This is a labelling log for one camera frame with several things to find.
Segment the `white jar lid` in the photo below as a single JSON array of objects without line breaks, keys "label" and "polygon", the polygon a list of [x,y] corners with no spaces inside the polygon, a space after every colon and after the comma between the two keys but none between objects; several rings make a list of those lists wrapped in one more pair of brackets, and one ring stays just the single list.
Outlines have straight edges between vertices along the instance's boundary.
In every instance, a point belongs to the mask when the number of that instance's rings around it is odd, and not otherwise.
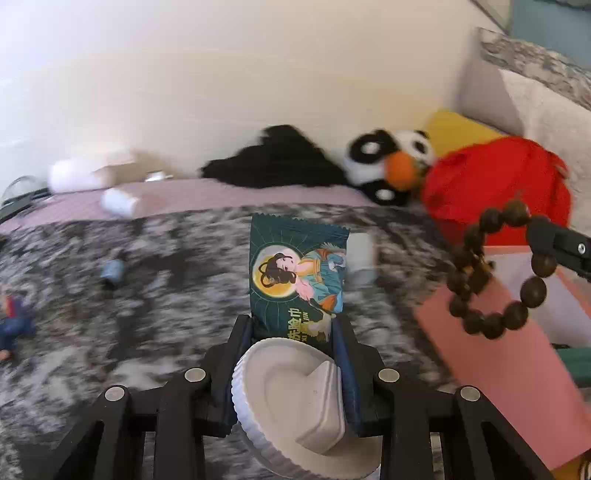
[{"label": "white jar lid", "polygon": [[342,370],[310,345],[256,342],[240,357],[231,398],[242,440],[267,470],[287,479],[363,479],[381,463],[382,439],[346,425]]}]

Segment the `small blue label bottle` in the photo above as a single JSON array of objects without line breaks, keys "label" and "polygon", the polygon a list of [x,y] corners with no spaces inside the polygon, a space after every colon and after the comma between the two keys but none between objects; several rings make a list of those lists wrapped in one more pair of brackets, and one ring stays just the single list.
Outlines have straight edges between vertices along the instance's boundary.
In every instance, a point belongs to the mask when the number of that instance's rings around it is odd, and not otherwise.
[{"label": "small blue label bottle", "polygon": [[101,284],[108,289],[116,289],[124,275],[125,262],[120,258],[109,260],[103,267],[100,274]]}]

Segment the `blue toy figure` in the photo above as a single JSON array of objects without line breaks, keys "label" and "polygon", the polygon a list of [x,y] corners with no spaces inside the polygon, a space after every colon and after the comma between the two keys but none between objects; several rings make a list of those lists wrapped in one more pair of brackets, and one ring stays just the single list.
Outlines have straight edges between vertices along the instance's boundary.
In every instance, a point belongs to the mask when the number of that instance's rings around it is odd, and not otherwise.
[{"label": "blue toy figure", "polygon": [[19,337],[33,338],[36,326],[31,308],[21,295],[9,293],[1,303],[1,361],[9,360]]}]

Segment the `white cup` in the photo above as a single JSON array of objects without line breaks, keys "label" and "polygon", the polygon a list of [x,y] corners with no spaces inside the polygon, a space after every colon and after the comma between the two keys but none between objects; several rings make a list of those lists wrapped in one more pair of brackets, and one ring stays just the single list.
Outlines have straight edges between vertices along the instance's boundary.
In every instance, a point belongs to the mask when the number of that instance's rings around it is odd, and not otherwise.
[{"label": "white cup", "polygon": [[378,276],[378,249],[369,233],[351,233],[346,243],[346,285],[367,287]]}]

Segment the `pink storage box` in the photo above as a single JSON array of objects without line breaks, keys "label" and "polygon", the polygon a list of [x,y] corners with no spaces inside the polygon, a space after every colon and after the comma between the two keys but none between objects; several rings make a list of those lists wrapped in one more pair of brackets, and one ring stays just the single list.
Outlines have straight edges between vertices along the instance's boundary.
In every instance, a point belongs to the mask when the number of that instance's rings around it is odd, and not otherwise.
[{"label": "pink storage box", "polygon": [[554,348],[589,346],[590,286],[560,267],[547,287],[526,325],[497,340],[464,331],[449,313],[445,284],[415,318],[454,379],[480,389],[553,470],[590,448],[590,406]]}]

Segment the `teal fuzzy sock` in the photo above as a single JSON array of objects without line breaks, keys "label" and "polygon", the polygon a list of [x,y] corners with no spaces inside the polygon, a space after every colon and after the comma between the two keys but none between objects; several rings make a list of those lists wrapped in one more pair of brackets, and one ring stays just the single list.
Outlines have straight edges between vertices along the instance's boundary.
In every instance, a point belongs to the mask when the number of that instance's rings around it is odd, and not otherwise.
[{"label": "teal fuzzy sock", "polygon": [[558,348],[560,359],[580,388],[591,387],[591,348]]}]

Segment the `white folded quilt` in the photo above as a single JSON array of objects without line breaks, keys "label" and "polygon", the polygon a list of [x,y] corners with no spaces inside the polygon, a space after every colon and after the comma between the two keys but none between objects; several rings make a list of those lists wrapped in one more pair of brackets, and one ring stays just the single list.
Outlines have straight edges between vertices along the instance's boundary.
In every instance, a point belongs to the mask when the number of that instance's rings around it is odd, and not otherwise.
[{"label": "white folded quilt", "polygon": [[571,227],[590,233],[590,111],[540,82],[503,70],[505,87],[524,125],[524,136],[567,165]]}]

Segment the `patterned grey blanket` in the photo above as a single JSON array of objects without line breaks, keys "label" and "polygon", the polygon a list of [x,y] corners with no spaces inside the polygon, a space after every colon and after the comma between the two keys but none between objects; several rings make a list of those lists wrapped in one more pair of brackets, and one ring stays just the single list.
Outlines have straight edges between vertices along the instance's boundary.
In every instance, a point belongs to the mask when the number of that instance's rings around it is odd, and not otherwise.
[{"label": "patterned grey blanket", "polygon": [[[228,339],[249,312],[252,206],[81,221],[4,235],[1,287],[23,296],[36,336],[1,366],[1,475],[35,479],[51,450],[108,386],[164,384]],[[413,310],[447,273],[448,251],[419,210],[274,204],[266,213],[373,236],[379,275],[348,288],[345,315],[360,342],[427,383],[451,377]],[[100,281],[125,262],[116,289]]]}]

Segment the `red bag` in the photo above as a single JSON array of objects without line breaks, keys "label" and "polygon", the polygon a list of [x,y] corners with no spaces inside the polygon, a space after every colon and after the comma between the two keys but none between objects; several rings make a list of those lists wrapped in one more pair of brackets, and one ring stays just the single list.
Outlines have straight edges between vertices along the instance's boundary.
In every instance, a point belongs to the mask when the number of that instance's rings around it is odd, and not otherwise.
[{"label": "red bag", "polygon": [[451,244],[488,208],[522,200],[533,215],[569,225],[568,168],[556,154],[521,137],[476,144],[440,158],[428,172],[421,201]]}]

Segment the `yellow pillow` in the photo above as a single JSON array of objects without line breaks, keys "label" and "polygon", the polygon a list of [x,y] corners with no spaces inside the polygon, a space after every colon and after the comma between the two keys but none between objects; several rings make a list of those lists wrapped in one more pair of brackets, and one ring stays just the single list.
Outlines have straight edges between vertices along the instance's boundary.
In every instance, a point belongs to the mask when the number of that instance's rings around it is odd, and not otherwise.
[{"label": "yellow pillow", "polygon": [[505,137],[504,133],[449,110],[439,110],[432,114],[423,130],[430,137],[438,157]]}]

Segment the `floral pillow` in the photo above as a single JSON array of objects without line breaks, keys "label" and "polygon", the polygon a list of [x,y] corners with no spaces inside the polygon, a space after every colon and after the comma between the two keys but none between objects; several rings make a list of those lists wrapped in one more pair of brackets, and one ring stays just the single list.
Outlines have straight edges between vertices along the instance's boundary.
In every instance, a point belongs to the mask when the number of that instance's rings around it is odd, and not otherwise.
[{"label": "floral pillow", "polygon": [[480,56],[501,69],[543,84],[550,90],[590,109],[590,69],[538,44],[503,33],[477,28]]}]

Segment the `cardboard box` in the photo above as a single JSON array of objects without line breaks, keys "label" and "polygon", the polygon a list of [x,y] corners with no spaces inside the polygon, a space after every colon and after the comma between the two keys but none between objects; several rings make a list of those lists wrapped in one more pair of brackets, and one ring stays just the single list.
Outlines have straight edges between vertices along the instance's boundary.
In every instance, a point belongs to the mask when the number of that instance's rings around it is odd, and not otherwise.
[{"label": "cardboard box", "polygon": [[119,150],[95,155],[97,172],[107,187],[145,181],[155,172],[165,178],[175,175],[173,166],[163,158],[142,150]]}]

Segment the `pink bed sheet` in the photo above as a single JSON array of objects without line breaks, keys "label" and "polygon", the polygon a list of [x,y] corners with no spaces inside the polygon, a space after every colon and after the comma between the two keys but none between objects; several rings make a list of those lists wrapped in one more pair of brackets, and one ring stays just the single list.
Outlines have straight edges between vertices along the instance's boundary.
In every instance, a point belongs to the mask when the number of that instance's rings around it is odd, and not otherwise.
[{"label": "pink bed sheet", "polygon": [[[358,190],[346,186],[283,186],[266,189],[240,188],[208,179],[181,179],[128,183],[120,187],[140,200],[139,218],[214,208],[275,203],[370,206]],[[55,195],[1,225],[1,232],[48,223],[113,220],[101,206],[101,190]]]}]

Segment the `black clothing pile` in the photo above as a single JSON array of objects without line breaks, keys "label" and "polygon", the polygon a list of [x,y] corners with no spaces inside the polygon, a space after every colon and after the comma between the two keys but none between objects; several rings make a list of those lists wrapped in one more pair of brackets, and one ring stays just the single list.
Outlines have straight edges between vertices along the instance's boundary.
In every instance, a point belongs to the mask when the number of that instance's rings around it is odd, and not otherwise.
[{"label": "black clothing pile", "polygon": [[348,183],[342,168],[291,125],[267,127],[260,134],[259,143],[242,148],[231,157],[207,162],[200,169],[200,176],[252,189]]}]

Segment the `white tissue roll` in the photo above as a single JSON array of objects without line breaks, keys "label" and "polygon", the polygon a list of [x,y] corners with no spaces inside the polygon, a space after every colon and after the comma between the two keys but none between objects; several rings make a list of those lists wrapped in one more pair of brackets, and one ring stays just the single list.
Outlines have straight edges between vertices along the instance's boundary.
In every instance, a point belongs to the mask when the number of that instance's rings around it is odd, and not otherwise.
[{"label": "white tissue roll", "polygon": [[108,162],[100,156],[62,159],[49,167],[48,189],[52,194],[104,190],[115,183]]}]

